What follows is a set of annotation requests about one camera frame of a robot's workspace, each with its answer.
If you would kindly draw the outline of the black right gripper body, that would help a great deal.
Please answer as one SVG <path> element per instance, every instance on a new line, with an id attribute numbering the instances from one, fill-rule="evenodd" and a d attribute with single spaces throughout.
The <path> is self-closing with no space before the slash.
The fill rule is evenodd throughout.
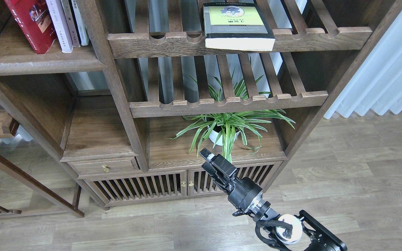
<path id="1" fill-rule="evenodd" d="M 248 177 L 238 178 L 238 169 L 222 155 L 202 167 L 239 211 L 260 211 L 264 204 L 262 188 Z"/>

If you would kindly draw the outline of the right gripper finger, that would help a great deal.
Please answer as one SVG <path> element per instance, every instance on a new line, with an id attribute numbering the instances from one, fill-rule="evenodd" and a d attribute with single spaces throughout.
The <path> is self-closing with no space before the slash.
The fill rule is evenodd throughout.
<path id="1" fill-rule="evenodd" d="M 208 162 L 212 162 L 215 158 L 216 155 L 211 153 L 207 148 L 203 148 L 200 152 L 199 155 L 204 158 Z"/>

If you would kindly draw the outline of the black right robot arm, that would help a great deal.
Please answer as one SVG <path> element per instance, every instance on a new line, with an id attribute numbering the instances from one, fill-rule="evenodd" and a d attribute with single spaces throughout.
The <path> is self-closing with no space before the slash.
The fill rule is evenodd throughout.
<path id="1" fill-rule="evenodd" d="M 262 188 L 248 177 L 238 178 L 237 168 L 222 155 L 207 149 L 200 151 L 206 160 L 202 167 L 216 186 L 228 195 L 236 207 L 233 216 L 248 215 L 254 222 L 257 237 L 271 248 L 287 251 L 287 245 L 297 243 L 303 234 L 311 243 L 307 251 L 346 251 L 347 246 L 305 210 L 299 215 L 280 215 L 263 199 Z"/>

